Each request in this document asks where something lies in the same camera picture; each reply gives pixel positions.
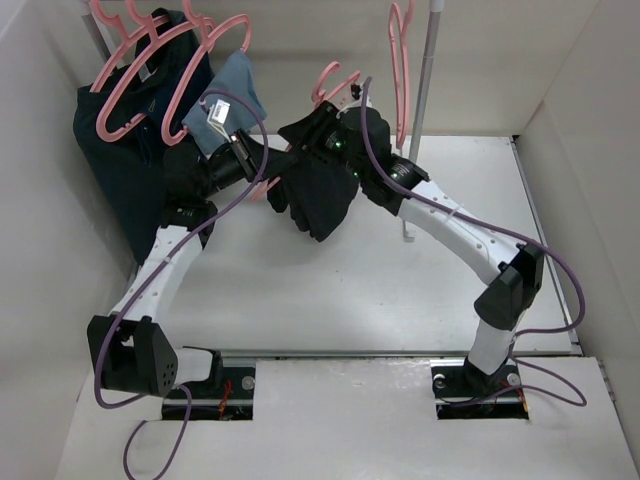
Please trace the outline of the grey rack pole left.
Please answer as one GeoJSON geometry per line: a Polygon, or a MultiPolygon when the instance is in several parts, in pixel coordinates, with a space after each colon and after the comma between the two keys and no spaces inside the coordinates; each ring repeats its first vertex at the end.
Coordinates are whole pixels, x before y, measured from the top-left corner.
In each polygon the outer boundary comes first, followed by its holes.
{"type": "Polygon", "coordinates": [[[95,44],[98,53],[104,62],[107,62],[114,49],[113,39],[108,28],[94,15],[88,0],[79,0],[80,16],[89,36],[95,44]]]}

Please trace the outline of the grey rack pole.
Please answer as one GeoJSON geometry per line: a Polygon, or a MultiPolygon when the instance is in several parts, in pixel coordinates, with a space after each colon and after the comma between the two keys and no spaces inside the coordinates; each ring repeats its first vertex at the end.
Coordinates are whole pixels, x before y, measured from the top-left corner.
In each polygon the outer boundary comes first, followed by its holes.
{"type": "Polygon", "coordinates": [[[89,36],[95,44],[98,53],[104,62],[107,62],[114,49],[113,39],[108,28],[94,15],[88,0],[79,0],[80,16],[89,36]]]}
{"type": "Polygon", "coordinates": [[[418,154],[420,150],[427,100],[433,71],[436,43],[439,33],[440,19],[442,11],[444,10],[444,6],[444,0],[431,0],[429,3],[429,18],[422,56],[419,89],[416,99],[415,115],[409,149],[409,159],[413,162],[416,162],[418,160],[418,154]]]}

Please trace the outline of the black trousers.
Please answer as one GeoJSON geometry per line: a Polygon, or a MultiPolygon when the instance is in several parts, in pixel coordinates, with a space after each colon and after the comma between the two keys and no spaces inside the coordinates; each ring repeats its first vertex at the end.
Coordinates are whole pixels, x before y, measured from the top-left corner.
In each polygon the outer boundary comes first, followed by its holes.
{"type": "Polygon", "coordinates": [[[269,151],[264,179],[272,209],[288,212],[296,227],[318,242],[343,222],[359,188],[346,165],[299,162],[290,146],[269,151]]]}

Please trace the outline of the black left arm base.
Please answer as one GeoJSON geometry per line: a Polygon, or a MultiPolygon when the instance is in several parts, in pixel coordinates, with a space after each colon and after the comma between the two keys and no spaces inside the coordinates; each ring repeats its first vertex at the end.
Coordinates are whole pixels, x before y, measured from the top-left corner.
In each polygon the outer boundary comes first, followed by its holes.
{"type": "Polygon", "coordinates": [[[220,351],[183,347],[176,351],[177,385],[191,392],[190,420],[248,421],[253,418],[256,361],[225,358],[220,351]]]}

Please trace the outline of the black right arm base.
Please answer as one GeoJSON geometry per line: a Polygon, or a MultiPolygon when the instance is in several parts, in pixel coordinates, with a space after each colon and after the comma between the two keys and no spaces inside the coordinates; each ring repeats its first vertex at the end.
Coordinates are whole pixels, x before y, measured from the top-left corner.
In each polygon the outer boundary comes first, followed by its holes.
{"type": "Polygon", "coordinates": [[[529,413],[516,363],[506,360],[492,375],[466,358],[430,362],[438,420],[528,420],[529,413]]]}

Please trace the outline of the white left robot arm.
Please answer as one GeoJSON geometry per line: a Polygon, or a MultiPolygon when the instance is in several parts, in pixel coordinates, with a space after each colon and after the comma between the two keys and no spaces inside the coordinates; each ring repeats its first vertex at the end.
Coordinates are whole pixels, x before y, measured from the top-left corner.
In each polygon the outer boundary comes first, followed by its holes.
{"type": "Polygon", "coordinates": [[[250,183],[222,209],[206,201],[169,210],[151,251],[122,299],[107,316],[93,317],[87,328],[94,370],[94,396],[105,409],[122,408],[146,396],[166,397],[191,385],[204,397],[223,387],[219,353],[176,348],[162,330],[171,303],[194,260],[203,252],[214,225],[229,214],[266,175],[266,133],[255,140],[243,130],[226,144],[225,155],[237,161],[250,183]]]}

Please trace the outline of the grey rack pole right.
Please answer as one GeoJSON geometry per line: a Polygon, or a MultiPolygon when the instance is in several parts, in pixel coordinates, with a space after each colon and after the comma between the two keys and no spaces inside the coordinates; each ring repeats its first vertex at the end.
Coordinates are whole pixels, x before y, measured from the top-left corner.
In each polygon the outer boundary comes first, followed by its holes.
{"type": "Polygon", "coordinates": [[[418,154],[420,150],[427,100],[433,71],[436,43],[439,33],[440,19],[442,11],[444,10],[444,6],[444,0],[431,0],[429,3],[429,18],[422,56],[419,89],[416,99],[415,115],[409,149],[409,159],[413,162],[416,162],[418,160],[418,154]]]}

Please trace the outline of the dark navy hanging trousers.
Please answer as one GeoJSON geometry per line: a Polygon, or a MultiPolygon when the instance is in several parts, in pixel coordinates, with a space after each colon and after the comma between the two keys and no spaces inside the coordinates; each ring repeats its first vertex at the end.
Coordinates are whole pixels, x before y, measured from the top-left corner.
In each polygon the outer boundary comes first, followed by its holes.
{"type": "MultiPolygon", "coordinates": [[[[97,116],[124,73],[124,69],[116,70],[98,93],[92,93],[88,85],[77,90],[73,133],[124,231],[135,261],[142,264],[154,244],[165,206],[164,154],[156,164],[142,162],[134,132],[139,124],[113,143],[101,140],[96,132],[97,116]]],[[[124,126],[141,113],[141,84],[138,79],[131,82],[107,121],[109,130],[124,126]]]]}

